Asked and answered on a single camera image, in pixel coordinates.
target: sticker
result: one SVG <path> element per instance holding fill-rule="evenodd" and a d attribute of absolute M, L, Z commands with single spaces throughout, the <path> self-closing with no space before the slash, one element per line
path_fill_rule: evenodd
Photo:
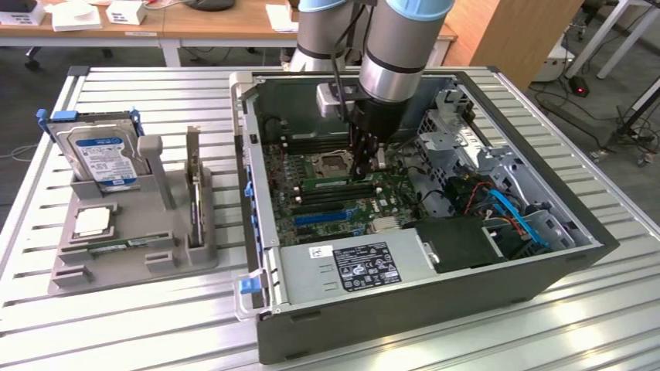
<path fill-rule="evenodd" d="M 332 253 L 345 291 L 359 291 L 401 282 L 385 242 L 347 247 L 333 250 Z"/>
<path fill-rule="evenodd" d="M 128 250 L 129 248 L 131 248 L 131 246 L 128 246 L 127 244 L 111 245 L 111 246 L 104 246 L 104 247 L 95 247 L 95 248 L 89 249 L 89 253 L 92 253 L 93 255 L 97 255 L 97 254 L 103 254 L 103 253 L 108 253 L 108 252 L 117 252 L 117 251 Z"/>
<path fill-rule="evenodd" d="M 145 236 L 143 238 L 135 238 L 132 240 L 128 240 L 127 243 L 132 247 L 143 246 L 143 245 L 147 245 L 149 241 L 157 240 L 159 238 L 164 238 L 164 237 L 168 237 L 168 234 L 167 233 L 159 233 L 159 234 L 153 234 L 152 236 Z"/>
<path fill-rule="evenodd" d="M 343 186 L 345 184 L 347 184 L 345 180 L 337 180 L 336 182 L 317 183 L 313 186 L 313 188 L 335 187 L 335 186 Z"/>
<path fill-rule="evenodd" d="M 157 34 L 155 32 L 124 32 L 127 36 L 148 36 L 155 37 Z"/>
<path fill-rule="evenodd" d="M 133 164 L 121 154 L 124 141 L 119 137 L 84 139 L 75 142 L 92 173 L 93 180 L 105 186 L 121 186 L 137 180 Z"/>
<path fill-rule="evenodd" d="M 309 247 L 309 257 L 316 259 L 317 257 L 332 256 L 332 245 Z"/>

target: desk leg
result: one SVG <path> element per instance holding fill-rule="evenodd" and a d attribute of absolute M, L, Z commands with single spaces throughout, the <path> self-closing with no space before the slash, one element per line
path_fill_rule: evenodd
<path fill-rule="evenodd" d="M 605 77 L 608 77 L 612 68 L 615 68 L 616 64 L 621 60 L 625 53 L 628 53 L 628 50 L 635 45 L 635 42 L 637 41 L 637 39 L 640 39 L 641 35 L 644 34 L 649 26 L 653 24 L 653 21 L 656 20 L 659 15 L 660 15 L 660 9 L 656 8 L 644 16 L 644 19 L 641 19 L 640 24 L 637 25 L 637 27 L 635 27 L 635 30 L 632 31 L 631 35 L 627 37 L 625 42 L 621 44 L 621 46 L 619 46 L 617 52 L 613 53 L 608 63 L 603 66 L 603 69 L 596 74 L 596 77 L 599 79 L 604 79 Z"/>
<path fill-rule="evenodd" d="M 448 40 L 435 41 L 433 50 L 431 51 L 431 55 L 429 55 L 429 60 L 425 62 L 427 68 L 443 66 L 444 56 L 447 56 L 449 44 L 451 42 Z"/>
<path fill-rule="evenodd" d="M 603 42 L 603 39 L 608 35 L 608 32 L 615 26 L 615 23 L 617 22 L 619 18 L 621 17 L 623 12 L 628 9 L 629 3 L 631 0 L 619 1 L 619 5 L 612 10 L 612 14 L 608 16 L 608 19 L 605 19 L 605 23 L 600 26 L 600 29 L 593 35 L 593 38 L 591 39 L 589 43 L 587 44 L 585 49 L 581 51 L 580 55 L 576 58 L 576 61 L 571 65 L 571 68 L 567 71 L 567 78 L 571 79 L 580 71 L 581 66 L 585 64 L 587 59 L 591 57 L 596 48 Z"/>
<path fill-rule="evenodd" d="M 165 66 L 181 67 L 181 60 L 179 58 L 179 48 L 181 42 L 177 39 L 161 39 L 160 40 L 163 56 L 165 57 Z"/>

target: metal slotted table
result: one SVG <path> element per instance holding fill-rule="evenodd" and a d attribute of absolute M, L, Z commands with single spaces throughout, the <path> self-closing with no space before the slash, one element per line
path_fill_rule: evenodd
<path fill-rule="evenodd" d="M 71 170 L 43 137 L 0 236 L 0 367 L 573 370 L 660 366 L 657 226 L 503 75 L 477 67 L 465 72 L 621 246 L 532 301 L 292 362 L 261 365 L 255 324 L 236 321 L 232 301 L 231 278 L 247 270 L 229 119 L 232 70 L 240 69 L 92 68 L 87 76 L 67 78 L 55 109 L 139 108 L 144 131 L 163 135 L 167 168 L 183 166 L 185 127 L 201 128 L 203 159 L 213 175 L 220 265 L 171 281 L 49 298 Z M 484 114 L 477 111 L 476 117 L 485 137 L 503 141 Z"/>

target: blue plastic latch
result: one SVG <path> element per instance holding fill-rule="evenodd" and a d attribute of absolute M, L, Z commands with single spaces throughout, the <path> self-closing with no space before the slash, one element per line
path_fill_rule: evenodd
<path fill-rule="evenodd" d="M 52 142 L 55 143 L 55 137 L 51 134 L 51 130 L 48 130 L 48 111 L 45 111 L 43 108 L 39 109 L 37 114 L 35 115 L 37 118 L 37 125 L 41 128 L 43 132 L 48 134 L 51 137 Z"/>
<path fill-rule="evenodd" d="M 128 114 L 131 115 L 131 121 L 133 121 L 135 132 L 137 133 L 139 137 L 143 137 L 144 130 L 143 130 L 143 122 L 140 120 L 140 111 L 137 111 L 135 107 L 132 107 Z"/>
<path fill-rule="evenodd" d="M 261 282 L 259 277 L 244 278 L 239 282 L 239 292 L 241 295 L 253 294 L 261 290 Z"/>
<path fill-rule="evenodd" d="M 55 111 L 52 112 L 52 122 L 71 122 L 79 119 L 79 111 Z"/>
<path fill-rule="evenodd" d="M 248 185 L 245 186 L 244 195 L 245 197 L 252 197 L 252 180 L 248 182 Z"/>

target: black cable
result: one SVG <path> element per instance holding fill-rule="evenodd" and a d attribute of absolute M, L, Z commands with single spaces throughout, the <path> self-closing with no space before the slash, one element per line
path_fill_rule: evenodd
<path fill-rule="evenodd" d="M 195 50 L 197 50 L 197 51 L 199 51 L 199 52 L 201 52 L 201 53 L 209 53 L 209 52 L 211 52 L 215 48 L 216 48 L 216 47 L 215 47 L 215 46 L 212 46 L 212 47 L 211 47 L 211 48 L 208 48 L 207 50 L 201 50 L 201 49 L 199 49 L 199 48 L 193 47 L 193 49 L 195 49 Z"/>
<path fill-rule="evenodd" d="M 192 51 L 192 49 L 193 49 L 193 50 L 196 50 L 196 51 L 199 51 L 199 52 L 201 52 L 201 53 L 208 53 L 208 52 L 211 52 L 211 51 L 215 49 L 215 47 L 212 47 L 209 50 L 199 50 L 199 48 L 188 48 L 188 47 L 184 47 L 184 50 L 185 50 L 188 53 L 191 53 L 191 54 L 193 55 L 193 57 L 195 57 L 195 58 L 192 59 L 192 61 L 195 61 L 195 62 L 196 62 L 196 61 L 199 61 L 199 60 L 204 60 L 204 61 L 209 62 L 209 61 L 208 61 L 208 59 L 207 59 L 207 58 L 200 57 L 200 56 L 196 54 L 196 52 L 195 52 L 195 51 Z M 220 63 L 225 62 L 225 59 L 227 59 L 227 57 L 229 56 L 229 53 L 231 53 L 231 50 L 232 50 L 232 49 L 233 49 L 233 47 L 231 47 L 231 48 L 228 48 L 228 49 L 227 49 L 227 53 L 225 53 L 225 55 L 223 56 L 223 58 L 221 58 L 220 62 L 213 62 L 213 63 L 211 63 L 213 66 L 217 66 Z"/>
<path fill-rule="evenodd" d="M 276 127 L 280 126 L 280 123 L 281 123 L 281 118 L 279 116 L 275 116 L 273 114 L 268 114 L 263 119 L 261 119 L 261 123 L 263 123 L 263 127 L 264 127 L 264 135 L 265 137 L 268 138 L 269 141 L 273 140 L 273 138 L 277 138 L 279 135 L 273 135 L 273 131 L 271 131 L 268 129 L 268 123 L 272 121 L 272 120 L 276 120 L 276 123 L 279 124 Z"/>
<path fill-rule="evenodd" d="M 229 53 L 231 53 L 231 50 L 232 50 L 232 49 L 233 49 L 233 48 L 228 48 L 228 49 L 227 49 L 225 56 L 223 56 L 223 59 L 220 60 L 220 62 L 217 62 L 217 64 L 220 64 L 220 63 L 225 62 L 225 59 L 227 59 L 227 57 L 229 56 Z"/>
<path fill-rule="evenodd" d="M 393 154 L 396 154 L 399 151 L 401 151 L 407 145 L 413 143 L 413 141 L 417 139 L 417 136 L 413 135 L 411 138 L 408 138 L 401 144 L 399 144 L 396 147 L 392 148 Z"/>
<path fill-rule="evenodd" d="M 653 116 L 656 110 L 657 110 L 657 107 L 660 107 L 660 101 L 656 103 L 656 107 L 651 110 L 651 112 L 647 114 L 647 119 L 651 118 L 651 116 Z"/>
<path fill-rule="evenodd" d="M 425 193 L 424 197 L 416 202 L 416 205 L 420 205 L 424 200 L 431 196 L 431 193 L 437 193 L 441 197 L 444 197 L 444 192 L 440 191 L 439 189 L 432 189 L 429 192 Z"/>
<path fill-rule="evenodd" d="M 625 111 L 625 114 L 631 111 L 631 109 L 632 109 L 632 106 Z M 625 114 L 619 116 L 619 125 L 617 125 L 617 128 L 620 128 L 623 126 L 623 124 L 625 123 L 625 120 L 628 119 L 628 117 L 625 116 Z M 627 137 L 632 140 L 632 143 L 617 143 L 617 144 L 619 145 L 633 145 L 637 148 L 639 151 L 641 151 L 644 153 L 653 153 L 653 154 L 656 154 L 657 153 L 657 150 L 660 149 L 660 137 L 659 137 L 660 131 L 655 131 L 651 128 L 652 124 L 651 124 L 651 121 L 648 120 L 648 117 L 647 118 L 639 117 L 637 120 L 641 120 L 643 123 L 641 123 L 641 125 L 639 127 L 632 127 L 631 130 L 635 132 L 637 138 L 641 138 L 643 137 L 643 135 L 640 133 L 643 130 L 649 131 L 651 136 L 648 136 L 647 138 L 651 138 L 651 137 L 653 138 L 651 140 L 651 143 L 653 143 L 653 142 L 656 143 L 653 149 L 651 149 L 647 146 L 645 143 L 640 143 L 639 139 L 635 138 L 635 137 L 632 137 L 631 135 L 627 135 Z"/>
<path fill-rule="evenodd" d="M 425 170 L 419 166 L 408 166 L 407 170 L 409 170 L 411 168 L 416 169 L 420 174 L 425 175 Z"/>
<path fill-rule="evenodd" d="M 357 20 L 360 19 L 360 16 L 364 12 L 365 7 L 367 7 L 365 5 L 360 6 L 360 10 L 357 11 L 356 16 L 351 20 L 351 23 L 348 24 L 347 29 L 341 33 L 341 36 L 339 37 L 337 42 L 335 43 L 335 46 L 332 48 L 332 53 L 329 54 L 329 60 L 332 61 L 332 73 L 335 75 L 335 83 L 337 85 L 339 106 L 341 109 L 341 120 L 344 122 L 348 121 L 348 108 L 347 108 L 347 102 L 344 100 L 344 85 L 341 84 L 341 79 L 339 78 L 337 57 L 335 54 L 337 53 L 337 48 L 341 45 L 341 41 L 344 40 L 348 33 L 351 32 L 351 28 L 355 27 L 355 25 L 357 24 Z"/>
<path fill-rule="evenodd" d="M 533 87 L 529 87 L 529 90 L 532 91 L 536 91 L 537 94 L 536 95 L 540 95 L 540 94 L 548 94 L 548 95 L 553 95 L 555 97 L 560 97 L 561 99 L 565 100 L 564 103 L 571 103 L 573 106 L 576 106 L 577 108 L 580 108 L 580 110 L 591 117 L 593 118 L 596 121 L 611 121 L 613 119 L 616 119 L 616 117 L 608 117 L 608 118 L 599 118 L 599 117 L 595 117 L 576 102 L 573 102 L 571 99 L 567 99 L 565 97 L 563 97 L 561 95 L 556 94 L 556 93 L 552 93 L 549 91 L 545 91 L 545 90 L 536 90 Z"/>
<path fill-rule="evenodd" d="M 635 21 L 632 21 L 632 23 L 628 25 L 628 27 L 625 28 L 625 30 L 624 30 L 623 32 L 620 32 L 620 33 L 619 33 L 619 35 L 616 35 L 616 36 L 615 36 L 615 37 L 612 37 L 608 41 L 605 41 L 604 43 L 601 43 L 601 44 L 599 45 L 599 47 L 596 48 L 596 50 L 595 50 L 593 54 L 592 54 L 592 55 L 591 55 L 591 57 L 587 59 L 587 63 L 585 63 L 585 64 L 583 64 L 583 66 L 581 66 L 581 68 L 580 68 L 580 71 L 581 71 L 581 73 L 583 73 L 583 74 L 589 73 L 589 71 L 591 71 L 591 61 L 592 61 L 592 59 L 596 57 L 596 54 L 599 54 L 599 53 L 600 53 L 600 50 L 601 50 L 601 48 L 605 46 L 605 44 L 611 43 L 611 42 L 612 42 L 612 41 L 615 41 L 616 39 L 620 39 L 620 38 L 625 35 L 625 33 L 627 33 L 628 31 L 631 31 L 632 26 L 637 23 L 637 21 L 641 19 L 641 17 L 644 17 L 644 16 L 647 15 L 647 13 L 648 13 L 648 12 L 651 12 L 651 10 L 652 10 L 652 9 L 653 9 L 653 7 L 652 7 L 652 6 L 651 6 L 651 7 L 648 7 L 647 11 L 645 11 L 644 13 L 641 13 L 641 15 L 640 15 L 640 16 L 635 19 Z"/>
<path fill-rule="evenodd" d="M 369 11 L 369 18 L 367 19 L 367 28 L 364 30 L 364 39 L 361 39 L 361 55 L 367 54 L 367 37 L 369 36 L 369 30 L 371 30 L 371 17 L 373 17 L 373 8 L 371 8 Z"/>

